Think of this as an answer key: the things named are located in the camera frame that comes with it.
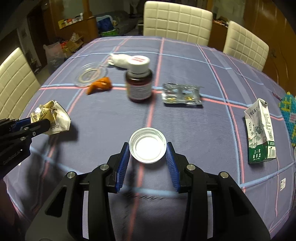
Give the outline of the wooden cabinet divider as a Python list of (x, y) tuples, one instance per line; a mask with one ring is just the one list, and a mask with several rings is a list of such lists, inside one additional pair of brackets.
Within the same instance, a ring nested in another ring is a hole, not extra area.
[(97, 22), (95, 16), (86, 20), (78, 21), (72, 25), (68, 25), (56, 31), (56, 36), (64, 40), (69, 40), (73, 33), (78, 34), (83, 38), (83, 42), (89, 43), (94, 39), (99, 38)]

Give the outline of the cardboard boxes pile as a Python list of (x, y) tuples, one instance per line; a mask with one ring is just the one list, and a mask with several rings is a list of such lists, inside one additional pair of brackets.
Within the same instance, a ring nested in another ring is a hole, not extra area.
[(71, 54), (77, 52), (83, 44), (83, 36), (80, 36), (77, 33), (73, 33), (70, 40), (62, 42), (61, 47), (63, 53), (66, 56), (70, 56)]

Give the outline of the grey plastic bag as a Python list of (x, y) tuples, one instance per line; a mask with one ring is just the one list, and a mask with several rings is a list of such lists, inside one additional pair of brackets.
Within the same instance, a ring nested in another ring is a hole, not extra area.
[(64, 63), (65, 55), (59, 42), (43, 45), (43, 49), (46, 53), (49, 72), (52, 74)]

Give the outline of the silver pill blister pack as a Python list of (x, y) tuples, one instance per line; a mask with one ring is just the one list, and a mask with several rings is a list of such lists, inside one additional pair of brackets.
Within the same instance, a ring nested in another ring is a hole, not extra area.
[(164, 104), (202, 105), (200, 96), (201, 86), (165, 83), (162, 87)]

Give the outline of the cream chair left side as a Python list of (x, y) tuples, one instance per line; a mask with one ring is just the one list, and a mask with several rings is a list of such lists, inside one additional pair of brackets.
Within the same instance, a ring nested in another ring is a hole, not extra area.
[(40, 88), (19, 47), (1, 64), (0, 77), (1, 119), (18, 119)]

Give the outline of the beige paper wrapper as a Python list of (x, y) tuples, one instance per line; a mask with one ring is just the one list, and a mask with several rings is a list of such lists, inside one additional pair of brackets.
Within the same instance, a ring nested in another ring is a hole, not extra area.
[(71, 119), (67, 111), (56, 100), (51, 100), (46, 104), (40, 104), (31, 114), (31, 123), (48, 119), (50, 128), (45, 132), (46, 135), (70, 130)]

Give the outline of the colourful shopping bag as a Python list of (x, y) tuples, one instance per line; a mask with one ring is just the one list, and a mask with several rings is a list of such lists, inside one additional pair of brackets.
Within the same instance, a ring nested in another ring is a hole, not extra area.
[(101, 32), (100, 35), (101, 35), (101, 37), (115, 37), (115, 36), (118, 36), (118, 29), (113, 29), (110, 31)]

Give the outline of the clear round plastic lid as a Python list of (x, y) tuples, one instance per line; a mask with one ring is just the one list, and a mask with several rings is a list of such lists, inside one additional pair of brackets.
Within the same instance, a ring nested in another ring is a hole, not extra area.
[(101, 63), (89, 63), (82, 66), (74, 74), (73, 80), (77, 87), (88, 87), (90, 84), (107, 76), (107, 68)]

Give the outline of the orange peel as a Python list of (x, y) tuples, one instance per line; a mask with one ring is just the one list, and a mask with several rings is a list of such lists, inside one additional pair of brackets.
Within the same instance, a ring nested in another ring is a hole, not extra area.
[(92, 82), (87, 91), (87, 95), (91, 95), (94, 92), (98, 91), (107, 91), (112, 89), (112, 82), (109, 77), (99, 78), (96, 81)]

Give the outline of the brown medicine bottle white cap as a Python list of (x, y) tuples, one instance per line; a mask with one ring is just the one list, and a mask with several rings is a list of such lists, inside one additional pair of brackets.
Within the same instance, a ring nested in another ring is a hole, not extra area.
[(142, 102), (152, 95), (153, 73), (149, 68), (150, 58), (141, 55), (130, 56), (125, 75), (127, 96), (131, 101)]

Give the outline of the green white milk carton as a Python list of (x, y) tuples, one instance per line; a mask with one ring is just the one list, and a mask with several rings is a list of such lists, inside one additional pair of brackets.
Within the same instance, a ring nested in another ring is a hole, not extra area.
[(248, 138), (248, 163), (259, 164), (276, 158), (273, 125), (268, 103), (259, 98), (244, 111)]

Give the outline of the cream chair far right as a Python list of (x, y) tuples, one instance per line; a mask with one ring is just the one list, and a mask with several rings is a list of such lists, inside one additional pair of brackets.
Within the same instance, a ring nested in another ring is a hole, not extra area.
[(262, 71), (269, 53), (269, 46), (246, 28), (230, 21), (223, 53)]

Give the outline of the white tissue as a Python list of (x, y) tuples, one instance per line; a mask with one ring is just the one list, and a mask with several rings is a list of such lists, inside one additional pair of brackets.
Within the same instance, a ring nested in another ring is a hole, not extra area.
[(107, 63), (114, 67), (127, 69), (130, 58), (131, 56), (127, 54), (110, 54)]

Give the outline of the beaded tissue box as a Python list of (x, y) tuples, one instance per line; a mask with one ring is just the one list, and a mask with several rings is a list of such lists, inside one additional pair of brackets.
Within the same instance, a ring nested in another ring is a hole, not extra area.
[(287, 126), (288, 134), (290, 136), (290, 141), (292, 146), (295, 147), (296, 144), (296, 102), (295, 97), (287, 92), (285, 96), (281, 99), (278, 104), (281, 114), (285, 120)]

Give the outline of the purple plaid tablecloth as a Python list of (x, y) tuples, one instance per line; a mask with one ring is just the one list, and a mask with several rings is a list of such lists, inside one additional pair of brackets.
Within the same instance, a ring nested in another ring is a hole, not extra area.
[[(153, 96), (128, 99), (125, 71), (109, 67), (113, 88), (86, 94), (74, 74), (89, 63), (106, 64), (111, 53), (150, 58)], [(202, 105), (164, 104), (165, 83), (201, 86)], [(140, 128), (160, 130), (177, 153), (208, 173), (228, 172), (274, 237), (287, 222), (295, 199), (295, 158), (278, 104), (285, 91), (242, 61), (204, 46), (153, 37), (94, 40), (69, 58), (35, 93), (23, 111), (56, 100), (71, 118), (69, 131), (33, 138), (31, 155), (6, 177), (8, 194), (27, 229), (43, 203), (69, 171), (92, 171), (120, 151)], [(244, 111), (258, 98), (268, 103), (276, 158), (248, 164)]]

